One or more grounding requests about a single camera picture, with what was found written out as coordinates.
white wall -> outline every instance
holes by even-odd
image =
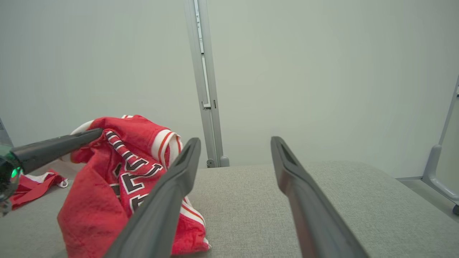
[[[16,146],[142,115],[202,140],[181,1],[0,2],[0,117]]]
[[[224,153],[422,175],[459,73],[459,2],[208,1]]]
[[[443,140],[437,177],[449,189],[459,193],[459,98],[455,101]]]

